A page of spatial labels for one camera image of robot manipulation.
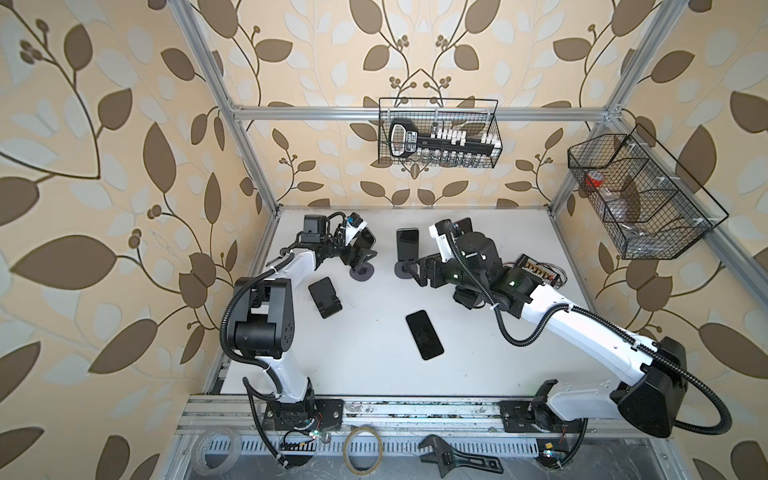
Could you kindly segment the silver-edged black phone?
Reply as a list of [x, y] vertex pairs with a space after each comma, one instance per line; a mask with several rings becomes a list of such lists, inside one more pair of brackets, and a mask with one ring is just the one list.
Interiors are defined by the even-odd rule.
[[406, 316], [406, 322], [423, 360], [428, 361], [444, 354], [444, 347], [424, 310]]

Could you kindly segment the dark phone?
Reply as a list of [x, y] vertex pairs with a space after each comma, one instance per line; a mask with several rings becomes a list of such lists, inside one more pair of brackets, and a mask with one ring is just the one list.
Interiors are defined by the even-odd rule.
[[351, 263], [365, 263], [374, 258], [377, 252], [373, 250], [376, 238], [369, 228], [364, 228], [356, 237], [351, 249]]

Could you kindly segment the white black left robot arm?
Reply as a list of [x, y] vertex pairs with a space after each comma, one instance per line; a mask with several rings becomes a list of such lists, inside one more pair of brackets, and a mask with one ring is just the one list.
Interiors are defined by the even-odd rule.
[[375, 236], [356, 212], [308, 214], [292, 243], [253, 277], [235, 283], [233, 296], [219, 327], [223, 353], [236, 364], [260, 369], [273, 390], [260, 392], [244, 375], [242, 383], [252, 400], [266, 403], [276, 425], [306, 429], [321, 422], [310, 378], [289, 350], [296, 334], [294, 290], [321, 264], [338, 258], [350, 271], [370, 268]]

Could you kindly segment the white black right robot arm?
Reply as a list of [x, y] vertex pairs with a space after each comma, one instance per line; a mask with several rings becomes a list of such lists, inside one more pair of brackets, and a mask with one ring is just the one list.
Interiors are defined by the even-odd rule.
[[514, 347], [528, 347], [551, 332], [613, 374], [586, 386], [544, 381], [529, 404], [540, 429], [589, 419], [623, 419], [657, 438], [675, 428], [707, 436], [731, 429], [726, 403], [688, 371], [681, 343], [630, 332], [567, 299], [553, 285], [557, 271], [526, 255], [503, 262], [494, 241], [468, 218], [441, 220], [429, 234], [438, 251], [412, 269], [420, 285], [452, 285], [456, 303], [489, 307], [502, 338]]

